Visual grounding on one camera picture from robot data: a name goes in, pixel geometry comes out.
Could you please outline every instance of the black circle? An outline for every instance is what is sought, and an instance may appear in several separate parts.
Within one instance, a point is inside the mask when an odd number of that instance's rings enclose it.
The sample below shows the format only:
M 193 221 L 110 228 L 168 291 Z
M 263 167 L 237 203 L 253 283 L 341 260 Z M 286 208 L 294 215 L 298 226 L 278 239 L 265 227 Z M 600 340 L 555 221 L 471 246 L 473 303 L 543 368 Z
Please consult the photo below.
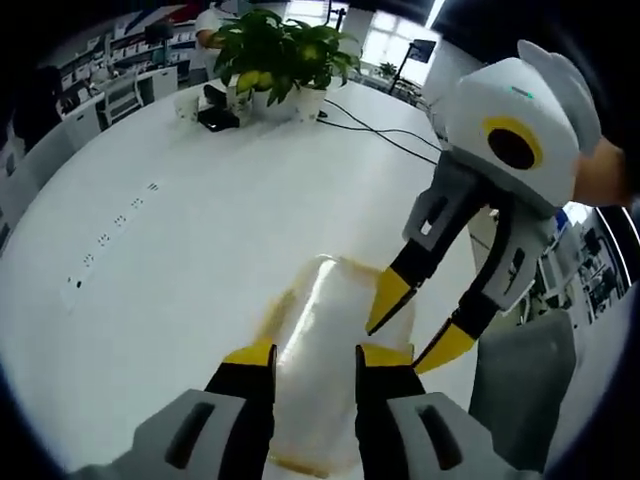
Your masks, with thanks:
M 517 133 L 504 128 L 491 130 L 487 138 L 489 147 L 500 160 L 518 170 L 533 167 L 535 156 L 529 144 Z

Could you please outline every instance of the robotic hand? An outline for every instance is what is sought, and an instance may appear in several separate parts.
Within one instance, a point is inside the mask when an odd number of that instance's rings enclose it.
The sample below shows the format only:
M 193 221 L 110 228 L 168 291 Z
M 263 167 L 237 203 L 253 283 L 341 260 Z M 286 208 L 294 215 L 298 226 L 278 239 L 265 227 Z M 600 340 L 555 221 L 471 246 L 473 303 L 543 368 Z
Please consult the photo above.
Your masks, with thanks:
M 594 102 L 578 69 L 530 42 L 520 41 L 518 52 L 520 58 L 462 78 L 451 93 L 446 128 L 452 148 L 416 199 L 403 232 L 406 246 L 378 281 L 370 335 L 433 275 L 481 207 L 499 210 L 489 257 L 414 360 L 418 373 L 468 351 L 498 310 L 509 310 L 527 292 L 553 217 L 571 199 L 573 161 L 580 152 L 592 154 L 600 140 Z
M 356 348 L 356 436 L 366 480 L 534 479 L 493 451 L 491 434 L 441 393 L 425 394 L 409 355 Z M 140 425 L 133 447 L 71 480 L 260 480 L 273 435 L 276 347 L 228 355 L 205 391 L 189 390 Z

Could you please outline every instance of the white tabletop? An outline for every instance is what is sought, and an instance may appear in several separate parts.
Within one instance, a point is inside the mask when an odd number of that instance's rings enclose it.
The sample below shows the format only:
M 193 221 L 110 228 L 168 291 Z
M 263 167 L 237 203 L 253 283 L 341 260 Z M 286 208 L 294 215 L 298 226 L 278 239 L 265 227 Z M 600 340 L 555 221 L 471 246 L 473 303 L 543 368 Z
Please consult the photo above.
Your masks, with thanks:
M 392 97 L 349 84 L 330 98 L 375 128 L 436 142 L 425 115 Z M 0 359 L 27 418 L 68 469 L 112 460 L 139 423 L 203 388 L 315 255 L 388 265 L 432 179 L 432 165 L 372 133 L 258 123 L 213 134 L 179 123 L 173 101 L 141 109 L 74 155 L 0 260 Z M 473 265 L 460 235 L 416 298 L 417 349 L 455 308 Z M 468 408 L 476 358 L 474 349 L 423 376 L 426 390 Z

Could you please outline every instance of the gray gripper part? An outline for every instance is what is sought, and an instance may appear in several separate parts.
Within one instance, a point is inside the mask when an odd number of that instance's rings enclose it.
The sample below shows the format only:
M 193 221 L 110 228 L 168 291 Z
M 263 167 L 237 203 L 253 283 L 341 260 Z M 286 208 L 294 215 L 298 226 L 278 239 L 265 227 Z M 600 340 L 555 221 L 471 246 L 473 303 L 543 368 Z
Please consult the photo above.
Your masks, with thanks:
M 443 152 L 431 186 L 418 195 L 413 204 L 402 232 L 404 239 L 414 240 L 433 251 L 453 226 L 455 217 L 474 209 L 476 202 L 472 198 L 477 196 L 481 184 L 478 174 L 456 162 L 451 152 Z M 426 234 L 422 233 L 425 223 L 431 226 Z
M 554 220 L 541 219 L 524 204 L 515 201 L 509 213 L 500 211 L 498 221 L 510 222 L 511 228 L 499 263 L 482 293 L 500 310 L 507 311 L 528 291 L 538 259 L 551 237 Z
M 108 466 L 89 466 L 70 480 L 216 479 L 243 398 L 187 390 L 142 423 L 131 450 Z M 172 458 L 177 442 L 195 437 L 190 453 Z
M 388 400 L 405 447 L 411 480 L 539 479 L 493 450 L 491 434 L 442 393 Z

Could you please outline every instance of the white pot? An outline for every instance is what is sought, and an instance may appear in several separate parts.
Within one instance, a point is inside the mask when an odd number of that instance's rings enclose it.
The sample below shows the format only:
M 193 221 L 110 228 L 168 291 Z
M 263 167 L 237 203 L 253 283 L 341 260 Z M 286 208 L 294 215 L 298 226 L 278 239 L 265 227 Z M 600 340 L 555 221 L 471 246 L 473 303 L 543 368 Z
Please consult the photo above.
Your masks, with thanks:
M 314 90 L 313 88 L 302 87 L 298 95 L 296 120 L 302 123 L 315 122 L 326 96 L 326 90 Z
M 248 123 L 251 117 L 251 95 L 250 92 L 236 93 L 236 86 L 227 87 L 227 108 L 240 121 L 240 126 Z
M 269 92 L 253 92 L 253 115 L 267 122 L 282 123 L 291 120 L 296 114 L 299 92 L 292 88 L 282 103 L 276 100 L 267 107 Z

